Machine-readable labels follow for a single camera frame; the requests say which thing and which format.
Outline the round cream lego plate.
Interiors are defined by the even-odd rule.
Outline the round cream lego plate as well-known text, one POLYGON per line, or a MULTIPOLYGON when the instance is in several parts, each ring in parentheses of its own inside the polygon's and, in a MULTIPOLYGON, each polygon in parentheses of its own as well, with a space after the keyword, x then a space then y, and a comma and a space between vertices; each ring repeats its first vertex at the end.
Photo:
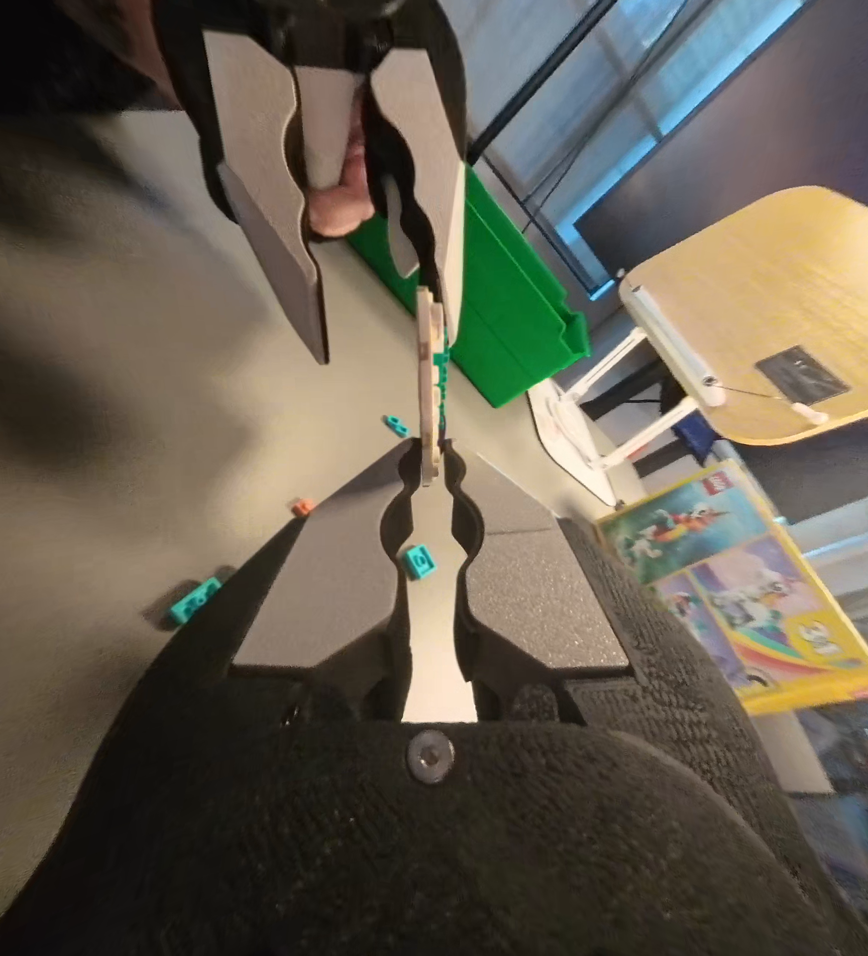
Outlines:
POLYGON ((418 355, 419 435, 421 442, 421 484, 430 486, 440 474, 441 450, 435 424, 435 381, 432 357, 440 351, 445 332, 443 307, 427 287, 419 285, 416 293, 416 327, 418 355))

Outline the small blue box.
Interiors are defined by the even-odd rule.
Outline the small blue box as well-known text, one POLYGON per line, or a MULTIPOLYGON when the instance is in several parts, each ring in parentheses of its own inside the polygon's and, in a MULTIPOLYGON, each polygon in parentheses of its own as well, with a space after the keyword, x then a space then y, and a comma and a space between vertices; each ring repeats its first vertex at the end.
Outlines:
POLYGON ((672 432, 701 467, 705 466, 715 444, 721 439, 699 411, 692 412, 674 424, 672 432))

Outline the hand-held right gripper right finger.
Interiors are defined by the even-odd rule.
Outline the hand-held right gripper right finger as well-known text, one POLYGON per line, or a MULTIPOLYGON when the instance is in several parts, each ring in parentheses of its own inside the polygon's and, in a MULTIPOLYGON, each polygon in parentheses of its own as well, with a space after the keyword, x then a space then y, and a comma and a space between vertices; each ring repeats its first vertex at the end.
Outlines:
POLYGON ((451 532, 464 552, 454 647, 476 704, 630 676, 630 661, 560 520, 482 456, 443 450, 451 532))

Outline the dark green lego plate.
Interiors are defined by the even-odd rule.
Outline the dark green lego plate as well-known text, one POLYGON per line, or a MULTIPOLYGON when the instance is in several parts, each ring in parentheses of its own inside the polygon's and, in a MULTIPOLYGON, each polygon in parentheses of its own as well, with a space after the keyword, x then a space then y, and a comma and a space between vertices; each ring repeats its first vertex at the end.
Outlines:
POLYGON ((450 362, 451 340, 449 332, 445 331, 440 351, 436 352, 432 357, 433 371, 436 373, 435 424, 439 448, 442 446, 446 436, 446 398, 450 362))

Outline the colourful lego set box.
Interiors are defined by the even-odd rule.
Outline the colourful lego set box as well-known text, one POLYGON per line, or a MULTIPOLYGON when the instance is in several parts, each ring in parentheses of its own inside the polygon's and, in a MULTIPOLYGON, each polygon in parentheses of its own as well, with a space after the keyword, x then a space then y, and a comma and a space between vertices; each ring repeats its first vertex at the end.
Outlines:
POLYGON ((868 700, 868 643, 734 461, 600 518, 751 716, 868 700))

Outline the person's left hand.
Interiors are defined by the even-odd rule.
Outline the person's left hand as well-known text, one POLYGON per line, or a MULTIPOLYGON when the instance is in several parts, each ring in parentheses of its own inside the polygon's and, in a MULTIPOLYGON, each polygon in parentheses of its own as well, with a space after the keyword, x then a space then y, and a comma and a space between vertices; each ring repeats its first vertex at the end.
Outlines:
POLYGON ((357 90, 340 178, 336 185, 308 188, 309 222, 314 233, 331 240, 353 233, 375 211, 366 165, 363 90, 357 90))

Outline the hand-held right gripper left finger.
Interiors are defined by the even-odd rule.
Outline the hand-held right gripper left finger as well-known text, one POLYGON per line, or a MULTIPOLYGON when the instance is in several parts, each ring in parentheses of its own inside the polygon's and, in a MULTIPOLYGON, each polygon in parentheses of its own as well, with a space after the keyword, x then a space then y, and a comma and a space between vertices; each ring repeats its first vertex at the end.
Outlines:
POLYGON ((405 704, 413 673, 407 577, 421 443, 407 439, 303 522, 230 671, 329 687, 348 704, 405 704))

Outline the wooden-top white tilting stand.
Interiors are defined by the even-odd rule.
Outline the wooden-top white tilting stand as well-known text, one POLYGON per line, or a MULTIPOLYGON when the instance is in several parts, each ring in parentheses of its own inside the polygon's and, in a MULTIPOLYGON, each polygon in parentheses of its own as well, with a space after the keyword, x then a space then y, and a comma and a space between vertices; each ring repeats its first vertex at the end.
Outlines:
POLYGON ((700 413, 732 444, 781 447, 868 420, 868 207, 820 186, 778 191, 619 280, 633 327, 570 389, 528 390, 561 470, 615 507, 610 473, 700 413), (599 452, 580 400, 643 342, 684 391, 672 410, 599 452))

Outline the glass window black frame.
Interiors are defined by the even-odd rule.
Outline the glass window black frame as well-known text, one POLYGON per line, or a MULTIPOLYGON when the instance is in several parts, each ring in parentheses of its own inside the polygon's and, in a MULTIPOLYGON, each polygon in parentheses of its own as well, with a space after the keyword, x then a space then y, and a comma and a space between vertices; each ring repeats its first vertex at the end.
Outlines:
POLYGON ((446 1, 468 162, 573 293, 612 286, 580 219, 804 2, 446 1))

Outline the green plastic bin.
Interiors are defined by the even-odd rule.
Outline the green plastic bin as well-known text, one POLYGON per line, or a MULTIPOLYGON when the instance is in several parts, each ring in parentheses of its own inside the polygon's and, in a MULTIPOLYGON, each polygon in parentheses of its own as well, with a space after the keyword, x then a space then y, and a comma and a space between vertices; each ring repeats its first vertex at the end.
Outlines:
POLYGON ((471 168, 464 216, 463 300, 450 364, 500 408, 590 356, 587 320, 471 168))

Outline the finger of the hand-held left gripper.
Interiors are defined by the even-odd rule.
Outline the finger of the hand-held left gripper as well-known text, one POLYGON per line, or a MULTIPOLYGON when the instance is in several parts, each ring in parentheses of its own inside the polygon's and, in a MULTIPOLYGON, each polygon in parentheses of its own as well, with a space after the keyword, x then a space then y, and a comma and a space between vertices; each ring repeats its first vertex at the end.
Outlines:
POLYGON ((289 132, 298 113, 294 76, 245 34, 204 31, 203 42, 225 197, 284 316, 313 359, 326 365, 321 271, 308 246, 304 189, 289 163, 289 132))
POLYGON ((397 233, 458 340, 463 305, 466 172, 428 52, 393 48, 370 75, 369 145, 398 196, 397 233))

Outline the teal lego brick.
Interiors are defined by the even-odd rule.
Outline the teal lego brick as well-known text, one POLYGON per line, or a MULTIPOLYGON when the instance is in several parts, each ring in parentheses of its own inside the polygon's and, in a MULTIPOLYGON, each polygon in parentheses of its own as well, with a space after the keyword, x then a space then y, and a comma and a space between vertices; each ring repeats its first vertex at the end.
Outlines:
POLYGON ((210 577, 198 584, 193 584, 171 604, 165 612, 165 620, 172 627, 181 627, 187 624, 223 587, 223 582, 217 577, 210 577))

